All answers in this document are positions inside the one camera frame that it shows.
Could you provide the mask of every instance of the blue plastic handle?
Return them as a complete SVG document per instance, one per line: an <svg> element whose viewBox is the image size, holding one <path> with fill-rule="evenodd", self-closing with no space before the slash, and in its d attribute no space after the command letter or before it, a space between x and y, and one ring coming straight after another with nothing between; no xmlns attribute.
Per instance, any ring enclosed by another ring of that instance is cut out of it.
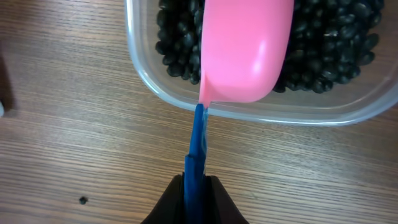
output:
<svg viewBox="0 0 398 224"><path fill-rule="evenodd" d="M189 153L185 156L184 209L188 224L202 224L203 221L207 117L207 109L202 104L197 105Z"/></svg>

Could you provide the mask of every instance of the pink plastic scoop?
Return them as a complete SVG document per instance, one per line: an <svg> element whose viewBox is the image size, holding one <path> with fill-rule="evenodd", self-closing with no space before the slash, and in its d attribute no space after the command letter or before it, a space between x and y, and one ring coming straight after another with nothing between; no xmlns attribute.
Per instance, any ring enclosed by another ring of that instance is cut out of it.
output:
<svg viewBox="0 0 398 224"><path fill-rule="evenodd" d="M270 93L284 62L294 0L207 0L199 103L249 103Z"/></svg>

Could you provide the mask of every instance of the table surface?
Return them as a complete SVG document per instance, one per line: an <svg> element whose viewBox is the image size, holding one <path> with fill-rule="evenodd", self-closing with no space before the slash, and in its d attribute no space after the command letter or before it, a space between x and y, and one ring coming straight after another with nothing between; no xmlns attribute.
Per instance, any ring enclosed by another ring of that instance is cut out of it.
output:
<svg viewBox="0 0 398 224"><path fill-rule="evenodd" d="M193 113L138 77L123 1L2 0L0 41L0 223L140 223ZM206 172L250 223L398 223L397 109L340 128L212 116Z"/></svg>

